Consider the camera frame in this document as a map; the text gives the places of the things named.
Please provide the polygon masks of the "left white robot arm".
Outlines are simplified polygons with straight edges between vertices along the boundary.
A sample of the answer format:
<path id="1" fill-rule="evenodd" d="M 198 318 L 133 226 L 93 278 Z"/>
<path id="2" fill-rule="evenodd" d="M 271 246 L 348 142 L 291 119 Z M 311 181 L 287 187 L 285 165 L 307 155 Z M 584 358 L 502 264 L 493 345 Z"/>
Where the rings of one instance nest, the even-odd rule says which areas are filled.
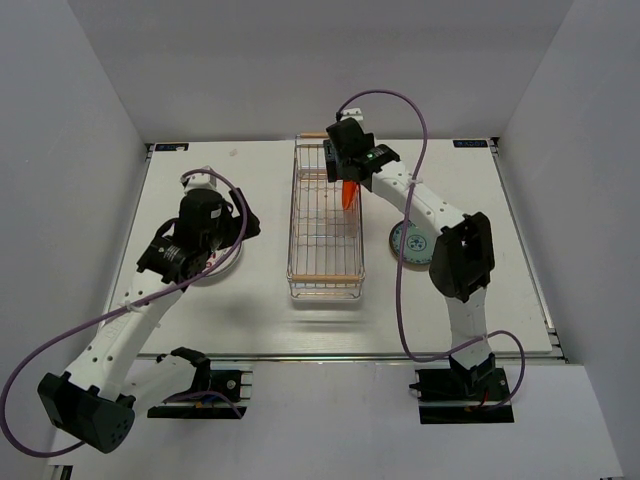
<path id="1" fill-rule="evenodd" d="M 123 301 L 103 320 L 84 351 L 37 387 L 51 423 L 102 453 L 118 448 L 136 416 L 165 401 L 199 399 L 211 391 L 210 361 L 177 347 L 134 379 L 133 363 L 162 318 L 202 278 L 211 255 L 257 236 L 260 221 L 241 189 L 223 197 L 212 186 L 188 187 L 177 217 L 166 221 L 137 262 Z"/>

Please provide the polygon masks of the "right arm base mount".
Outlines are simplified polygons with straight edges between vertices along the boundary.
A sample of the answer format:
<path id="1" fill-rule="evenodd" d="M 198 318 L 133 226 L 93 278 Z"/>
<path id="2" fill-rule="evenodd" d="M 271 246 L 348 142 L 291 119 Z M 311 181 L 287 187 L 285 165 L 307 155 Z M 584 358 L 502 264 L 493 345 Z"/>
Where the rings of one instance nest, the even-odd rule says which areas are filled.
<path id="1" fill-rule="evenodd" d="M 417 398 L 422 425 L 514 422 L 510 402 L 497 406 L 510 394 L 503 368 L 495 370 L 474 393 L 467 393 L 449 369 L 422 369 L 415 374 L 415 381 L 409 385 L 409 391 Z"/>

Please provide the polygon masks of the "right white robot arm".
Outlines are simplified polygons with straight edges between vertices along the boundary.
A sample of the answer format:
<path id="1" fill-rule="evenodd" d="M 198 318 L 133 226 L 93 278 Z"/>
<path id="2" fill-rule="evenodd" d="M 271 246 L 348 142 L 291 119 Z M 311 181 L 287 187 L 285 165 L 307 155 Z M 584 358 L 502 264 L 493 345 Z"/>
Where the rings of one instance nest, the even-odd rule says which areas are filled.
<path id="1" fill-rule="evenodd" d="M 452 388 L 463 398 L 477 397 L 495 369 L 485 313 L 495 267 L 488 217 L 448 204 L 415 179 L 394 150 L 377 145 L 355 118 L 339 115 L 326 132 L 329 179 L 361 185 L 405 214 L 433 243 L 428 273 L 447 305 L 452 342 L 446 356 Z"/>

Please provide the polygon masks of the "orange plate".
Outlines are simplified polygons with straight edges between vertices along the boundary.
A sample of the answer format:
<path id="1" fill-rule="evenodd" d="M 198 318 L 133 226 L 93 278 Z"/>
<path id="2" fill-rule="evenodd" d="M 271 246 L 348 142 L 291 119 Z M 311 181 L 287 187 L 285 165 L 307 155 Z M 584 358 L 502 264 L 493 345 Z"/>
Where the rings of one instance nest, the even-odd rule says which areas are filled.
<path id="1" fill-rule="evenodd" d="M 342 183 L 341 205 L 344 210 L 349 210 L 359 191 L 359 184 L 354 181 L 344 180 Z"/>

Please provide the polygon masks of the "right blue table label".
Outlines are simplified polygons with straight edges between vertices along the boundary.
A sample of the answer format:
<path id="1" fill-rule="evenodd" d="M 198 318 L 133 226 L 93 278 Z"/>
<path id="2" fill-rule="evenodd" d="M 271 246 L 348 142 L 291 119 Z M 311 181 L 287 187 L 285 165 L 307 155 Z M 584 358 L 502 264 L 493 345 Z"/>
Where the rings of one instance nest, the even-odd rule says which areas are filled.
<path id="1" fill-rule="evenodd" d="M 454 139 L 455 148 L 488 148 L 488 142 L 483 139 Z"/>

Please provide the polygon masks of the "plain white plate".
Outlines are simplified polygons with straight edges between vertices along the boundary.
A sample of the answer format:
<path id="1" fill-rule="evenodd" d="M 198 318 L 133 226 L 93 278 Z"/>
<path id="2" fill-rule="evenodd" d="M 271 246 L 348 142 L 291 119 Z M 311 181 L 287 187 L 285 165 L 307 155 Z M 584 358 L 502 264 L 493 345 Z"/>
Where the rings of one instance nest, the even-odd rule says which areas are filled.
<path id="1" fill-rule="evenodd" d="M 243 253 L 243 245 L 240 244 L 235 250 L 231 247 L 215 251 L 207 260 L 205 270 L 208 272 L 206 276 L 194 283 L 197 287 L 206 287 L 214 285 L 229 277 L 238 267 Z M 216 264 L 223 256 L 226 260 L 222 262 L 216 269 Z"/>

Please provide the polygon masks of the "blue table label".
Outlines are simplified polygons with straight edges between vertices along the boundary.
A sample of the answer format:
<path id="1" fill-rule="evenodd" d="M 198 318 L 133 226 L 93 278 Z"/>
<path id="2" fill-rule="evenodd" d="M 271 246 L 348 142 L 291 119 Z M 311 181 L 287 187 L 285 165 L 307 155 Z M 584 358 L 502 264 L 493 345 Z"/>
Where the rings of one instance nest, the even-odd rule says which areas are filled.
<path id="1" fill-rule="evenodd" d="M 488 142 L 483 139 L 454 139 L 455 148 L 488 148 Z"/>
<path id="2" fill-rule="evenodd" d="M 157 143 L 154 146 L 154 150 L 158 152 L 187 151 L 188 149 L 188 143 Z"/>

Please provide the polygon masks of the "left blue table label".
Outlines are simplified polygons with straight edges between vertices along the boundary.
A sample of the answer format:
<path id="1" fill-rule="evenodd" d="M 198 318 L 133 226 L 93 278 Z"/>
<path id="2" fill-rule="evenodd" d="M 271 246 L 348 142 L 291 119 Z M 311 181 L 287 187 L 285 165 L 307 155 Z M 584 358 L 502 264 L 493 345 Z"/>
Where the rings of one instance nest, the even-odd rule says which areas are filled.
<path id="1" fill-rule="evenodd" d="M 154 146 L 154 150 L 158 152 L 187 151 L 188 149 L 188 143 L 157 143 Z"/>

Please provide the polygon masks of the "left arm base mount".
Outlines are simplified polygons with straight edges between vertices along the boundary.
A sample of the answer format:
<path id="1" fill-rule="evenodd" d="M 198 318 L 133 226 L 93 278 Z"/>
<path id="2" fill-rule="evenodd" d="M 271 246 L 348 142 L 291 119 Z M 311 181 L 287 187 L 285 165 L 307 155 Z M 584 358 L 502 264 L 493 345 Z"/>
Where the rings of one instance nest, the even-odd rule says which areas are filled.
<path id="1" fill-rule="evenodd" d="M 202 352 L 180 347 L 169 354 L 195 369 L 188 390 L 147 411 L 149 419 L 241 420 L 251 398 L 253 372 L 243 366 L 213 365 Z M 159 355 L 160 363 L 169 356 Z"/>

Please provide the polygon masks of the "teal patterned plate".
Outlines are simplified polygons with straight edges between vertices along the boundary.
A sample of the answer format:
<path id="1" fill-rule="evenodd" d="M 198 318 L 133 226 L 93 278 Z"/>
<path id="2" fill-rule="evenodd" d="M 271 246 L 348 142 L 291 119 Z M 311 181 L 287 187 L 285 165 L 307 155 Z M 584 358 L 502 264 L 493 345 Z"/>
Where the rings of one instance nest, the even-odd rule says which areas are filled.
<path id="1" fill-rule="evenodd" d="M 399 258 L 402 238 L 402 222 L 393 226 L 389 233 L 389 249 L 395 259 Z M 404 242 L 403 267 L 415 271 L 428 270 L 433 257 L 435 242 L 413 223 L 409 223 Z"/>

